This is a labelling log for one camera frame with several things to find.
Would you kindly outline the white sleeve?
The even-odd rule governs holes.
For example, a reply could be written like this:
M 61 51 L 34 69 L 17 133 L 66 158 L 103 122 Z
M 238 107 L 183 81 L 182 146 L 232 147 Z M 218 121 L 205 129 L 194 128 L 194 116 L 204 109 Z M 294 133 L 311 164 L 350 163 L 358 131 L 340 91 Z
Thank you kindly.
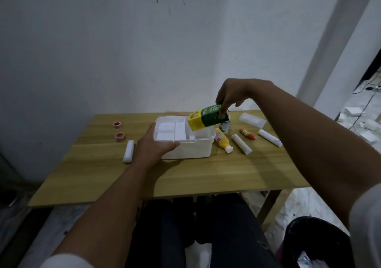
M 356 268 L 381 268 L 381 183 L 356 200 L 349 214 Z
M 61 253 L 50 256 L 38 268 L 94 268 L 94 266 L 75 254 Z

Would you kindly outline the black trousers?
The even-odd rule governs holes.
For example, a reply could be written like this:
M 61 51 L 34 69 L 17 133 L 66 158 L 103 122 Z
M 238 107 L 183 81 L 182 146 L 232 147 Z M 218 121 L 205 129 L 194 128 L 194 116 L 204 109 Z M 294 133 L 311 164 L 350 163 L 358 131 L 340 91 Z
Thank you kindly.
M 211 244 L 210 268 L 282 268 L 237 194 L 151 200 L 140 213 L 125 268 L 186 268 L 185 249 Z

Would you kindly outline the white gauze roll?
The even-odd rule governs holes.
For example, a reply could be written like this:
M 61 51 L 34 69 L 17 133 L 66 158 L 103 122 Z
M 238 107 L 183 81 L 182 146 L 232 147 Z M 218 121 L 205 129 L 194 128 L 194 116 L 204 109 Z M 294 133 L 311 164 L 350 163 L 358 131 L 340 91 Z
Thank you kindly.
M 245 155 L 249 155 L 252 152 L 251 148 L 237 134 L 233 134 L 231 139 L 239 146 Z
M 134 140 L 129 140 L 126 145 L 125 153 L 123 156 L 123 163 L 129 164 L 132 162 L 133 153 L 135 149 L 135 142 Z
M 263 137 L 264 139 L 268 140 L 269 142 L 271 142 L 272 144 L 274 144 L 275 146 L 277 146 L 279 148 L 281 148 L 283 146 L 282 142 L 277 137 L 271 135 L 267 131 L 260 129 L 258 131 L 258 135 Z

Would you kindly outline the white plastic storage box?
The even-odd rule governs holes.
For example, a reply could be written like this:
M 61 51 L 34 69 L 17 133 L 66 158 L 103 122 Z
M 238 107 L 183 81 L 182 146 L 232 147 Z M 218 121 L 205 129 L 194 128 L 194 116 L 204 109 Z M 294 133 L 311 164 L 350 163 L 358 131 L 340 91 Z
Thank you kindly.
M 161 116 L 155 121 L 153 139 L 158 145 L 178 141 L 180 145 L 163 155 L 164 160 L 195 159 L 209 157 L 215 138 L 213 126 L 192 131 L 188 116 Z

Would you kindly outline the white left sleeve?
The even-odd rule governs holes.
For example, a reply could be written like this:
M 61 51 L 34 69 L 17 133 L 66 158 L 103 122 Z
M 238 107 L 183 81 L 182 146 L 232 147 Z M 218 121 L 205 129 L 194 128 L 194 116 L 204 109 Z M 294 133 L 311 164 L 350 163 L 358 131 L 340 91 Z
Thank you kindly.
M 50 256 L 38 268 L 94 268 L 94 266 L 75 254 L 61 253 Z

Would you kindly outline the clear plastic case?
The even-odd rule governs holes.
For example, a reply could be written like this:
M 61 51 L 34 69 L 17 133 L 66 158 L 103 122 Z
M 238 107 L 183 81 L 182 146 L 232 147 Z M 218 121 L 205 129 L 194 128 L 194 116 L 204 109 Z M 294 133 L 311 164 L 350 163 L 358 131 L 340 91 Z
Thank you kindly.
M 259 129 L 263 129 L 264 125 L 267 123 L 267 120 L 251 115 L 249 113 L 242 113 L 239 117 L 239 120 Z

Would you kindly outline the yellow tube with white cap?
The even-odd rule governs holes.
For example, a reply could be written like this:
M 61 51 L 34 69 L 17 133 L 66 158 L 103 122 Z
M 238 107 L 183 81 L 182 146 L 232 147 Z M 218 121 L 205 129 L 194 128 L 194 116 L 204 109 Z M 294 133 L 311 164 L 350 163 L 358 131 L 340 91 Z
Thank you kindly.
M 230 142 L 226 135 L 219 129 L 215 128 L 215 142 L 222 148 L 227 154 L 233 151 L 233 147 L 230 145 Z

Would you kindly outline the person's left forearm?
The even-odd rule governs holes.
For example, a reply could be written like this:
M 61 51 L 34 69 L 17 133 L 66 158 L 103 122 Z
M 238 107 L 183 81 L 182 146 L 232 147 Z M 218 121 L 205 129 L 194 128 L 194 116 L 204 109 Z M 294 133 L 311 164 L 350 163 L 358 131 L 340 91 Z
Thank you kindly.
M 123 268 L 148 171 L 131 164 L 77 220 L 53 255 L 75 254 L 95 268 Z

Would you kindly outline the white bottle with green label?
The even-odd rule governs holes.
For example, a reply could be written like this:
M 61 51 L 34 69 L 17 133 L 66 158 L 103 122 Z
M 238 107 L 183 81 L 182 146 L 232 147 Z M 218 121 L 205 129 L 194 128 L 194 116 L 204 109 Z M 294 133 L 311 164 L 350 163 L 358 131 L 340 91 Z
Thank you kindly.
M 226 112 L 226 116 L 227 116 L 227 120 L 221 122 L 220 125 L 219 125 L 219 129 L 221 130 L 221 132 L 222 132 L 223 134 L 227 134 L 228 131 L 229 131 L 230 122 L 231 122 L 230 111 L 227 111 L 227 112 Z

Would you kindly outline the green and yellow carton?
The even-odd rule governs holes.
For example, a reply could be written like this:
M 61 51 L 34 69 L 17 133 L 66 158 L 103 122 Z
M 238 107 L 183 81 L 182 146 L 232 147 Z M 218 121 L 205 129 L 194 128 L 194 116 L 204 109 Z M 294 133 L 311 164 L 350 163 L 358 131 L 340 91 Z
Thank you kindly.
M 215 104 L 191 113 L 188 117 L 188 125 L 190 129 L 192 131 L 198 131 L 229 121 L 229 115 L 227 112 L 224 116 L 220 115 L 221 107 L 221 105 Z

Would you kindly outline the person's right hand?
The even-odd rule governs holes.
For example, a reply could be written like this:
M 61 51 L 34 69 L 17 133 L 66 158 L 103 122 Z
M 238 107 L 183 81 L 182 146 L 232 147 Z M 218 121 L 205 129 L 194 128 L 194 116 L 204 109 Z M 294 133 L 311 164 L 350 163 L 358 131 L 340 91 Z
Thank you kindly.
M 265 114 L 269 103 L 265 103 L 265 98 L 278 89 L 271 81 L 263 79 L 238 79 L 229 78 L 222 84 L 219 93 L 244 93 L 250 96 L 251 100 L 260 107 Z

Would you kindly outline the person's right forearm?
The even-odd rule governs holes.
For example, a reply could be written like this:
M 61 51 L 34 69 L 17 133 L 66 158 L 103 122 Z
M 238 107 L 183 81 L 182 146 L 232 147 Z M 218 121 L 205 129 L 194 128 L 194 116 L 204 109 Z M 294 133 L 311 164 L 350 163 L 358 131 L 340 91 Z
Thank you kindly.
M 349 228 L 356 200 L 381 183 L 381 154 L 272 82 L 252 79 L 250 88 L 297 169 Z

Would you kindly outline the person's left hand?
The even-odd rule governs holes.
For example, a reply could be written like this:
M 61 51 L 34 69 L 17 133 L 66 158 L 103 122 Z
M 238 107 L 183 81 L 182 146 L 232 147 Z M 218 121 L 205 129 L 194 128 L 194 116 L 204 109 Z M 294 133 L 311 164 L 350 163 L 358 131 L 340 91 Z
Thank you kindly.
M 132 158 L 132 166 L 141 171 L 148 171 L 160 158 L 160 145 L 154 140 L 154 131 L 156 123 L 153 122 L 146 134 L 137 141 L 136 148 Z

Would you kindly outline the white right sleeve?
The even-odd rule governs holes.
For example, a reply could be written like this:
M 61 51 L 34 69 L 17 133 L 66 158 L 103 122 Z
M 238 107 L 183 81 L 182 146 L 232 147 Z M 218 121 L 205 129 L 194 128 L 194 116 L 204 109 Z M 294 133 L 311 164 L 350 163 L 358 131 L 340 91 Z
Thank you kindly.
M 349 214 L 356 268 L 381 268 L 381 183 L 356 200 Z

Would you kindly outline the black trash bin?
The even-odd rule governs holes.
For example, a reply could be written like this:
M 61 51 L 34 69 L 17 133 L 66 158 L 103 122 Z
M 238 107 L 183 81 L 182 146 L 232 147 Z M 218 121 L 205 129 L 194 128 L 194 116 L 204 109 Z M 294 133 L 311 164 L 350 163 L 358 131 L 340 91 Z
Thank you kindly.
M 350 237 L 335 225 L 316 217 L 298 217 L 285 230 L 280 262 L 300 268 L 303 253 L 309 260 L 324 261 L 329 268 L 355 268 Z

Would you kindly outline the wooden table leg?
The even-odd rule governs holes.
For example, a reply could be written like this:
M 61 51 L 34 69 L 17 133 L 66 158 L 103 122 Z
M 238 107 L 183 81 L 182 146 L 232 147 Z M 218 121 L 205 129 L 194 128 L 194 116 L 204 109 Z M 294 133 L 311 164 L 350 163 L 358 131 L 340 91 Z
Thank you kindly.
M 270 224 L 274 222 L 291 193 L 292 189 L 269 191 L 256 217 L 263 231 L 266 231 Z

